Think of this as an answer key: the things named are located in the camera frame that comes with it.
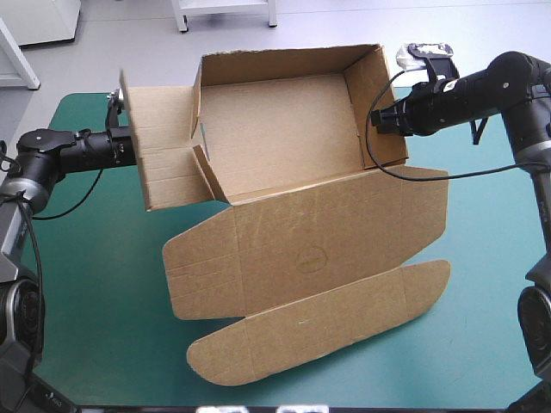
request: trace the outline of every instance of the corrugated cardboard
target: corrugated cardboard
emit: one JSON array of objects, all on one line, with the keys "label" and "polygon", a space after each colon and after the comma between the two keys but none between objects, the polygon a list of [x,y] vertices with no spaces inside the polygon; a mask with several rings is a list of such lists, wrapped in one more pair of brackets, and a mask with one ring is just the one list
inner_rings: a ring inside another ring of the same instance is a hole
[{"label": "corrugated cardboard", "polygon": [[194,342],[188,363],[212,383],[250,383],[420,316],[448,278],[447,262],[426,262],[263,311]]},{"label": "corrugated cardboard", "polygon": [[[145,207],[231,204],[164,246],[177,317],[245,316],[189,349],[205,379],[297,366],[442,293],[446,263],[397,267],[442,234],[448,184],[368,170],[366,115],[388,78],[382,48],[360,45],[209,55],[185,87],[121,79]],[[400,136],[370,137],[394,170],[445,174],[401,166]]]},{"label": "corrugated cardboard", "polygon": [[[209,55],[188,87],[128,88],[121,79],[146,209],[232,202],[372,167],[365,116],[387,80],[377,45]],[[389,91],[383,103],[392,100]],[[383,162],[404,162],[402,137],[370,136]]]},{"label": "corrugated cardboard", "polygon": [[238,203],[164,246],[174,313],[247,316],[396,268],[443,233],[447,196],[371,170]]}]

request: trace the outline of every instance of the cardboard flap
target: cardboard flap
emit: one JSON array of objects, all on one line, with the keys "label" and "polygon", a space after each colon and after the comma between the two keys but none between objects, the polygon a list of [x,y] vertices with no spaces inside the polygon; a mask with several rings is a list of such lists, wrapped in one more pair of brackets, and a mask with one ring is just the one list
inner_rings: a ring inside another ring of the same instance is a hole
[{"label": "cardboard flap", "polygon": [[121,74],[147,210],[213,198],[192,149],[198,95],[193,86],[127,87]]},{"label": "cardboard flap", "polygon": [[449,263],[427,262],[276,307],[205,336],[188,363],[218,385],[243,385],[406,323],[438,300]]},{"label": "cardboard flap", "polygon": [[[375,163],[368,154],[365,141],[366,113],[374,98],[379,94],[383,86],[388,82],[388,68],[382,47],[377,47],[372,53],[355,62],[344,71],[344,78],[348,85],[350,101],[354,109],[354,116],[358,132],[360,134],[360,145],[362,147],[362,160],[364,168],[373,168]],[[392,87],[381,98],[377,108],[386,108],[395,101]],[[377,132],[373,126],[369,127],[369,140],[373,147],[373,153],[384,163],[393,163],[407,158],[407,149],[404,137],[392,134]]]},{"label": "cardboard flap", "polygon": [[233,51],[203,56],[202,84],[257,82],[338,73],[378,45]]},{"label": "cardboard flap", "polygon": [[174,313],[251,315],[396,268],[443,233],[447,197],[373,170],[228,208],[164,246]]}]

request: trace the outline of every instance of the white floor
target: white floor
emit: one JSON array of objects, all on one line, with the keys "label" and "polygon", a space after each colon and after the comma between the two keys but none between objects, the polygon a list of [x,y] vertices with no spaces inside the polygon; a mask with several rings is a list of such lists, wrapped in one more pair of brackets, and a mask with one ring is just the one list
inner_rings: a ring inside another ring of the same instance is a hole
[{"label": "white floor", "polygon": [[551,61],[551,1],[279,0],[278,20],[196,17],[180,34],[170,0],[83,0],[74,43],[25,51],[40,90],[0,89],[0,139],[46,126],[67,94],[116,88],[120,69],[131,85],[191,83],[207,52],[380,42],[396,71],[402,43],[446,41],[464,74],[507,50]]}]

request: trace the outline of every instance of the green table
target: green table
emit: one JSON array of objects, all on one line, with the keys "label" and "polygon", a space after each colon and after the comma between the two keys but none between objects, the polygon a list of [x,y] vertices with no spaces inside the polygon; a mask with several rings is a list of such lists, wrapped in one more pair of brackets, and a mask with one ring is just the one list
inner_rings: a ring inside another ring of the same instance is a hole
[{"label": "green table", "polygon": [[[102,130],[105,95],[67,96],[50,127]],[[486,130],[479,149],[469,144],[467,126],[413,139],[412,163],[454,173],[510,163],[500,120]],[[94,176],[67,176],[43,214],[71,206]],[[543,254],[531,191],[522,172],[453,182],[448,230],[412,260],[452,261],[448,290],[427,315],[302,367],[225,388],[195,375],[185,355],[192,341],[232,320],[176,319],[161,249],[226,205],[146,213],[136,167],[106,170],[76,212],[36,222],[47,305],[37,373],[81,404],[504,406],[536,382],[516,320],[523,275]],[[30,249],[25,260],[33,268]]]}]

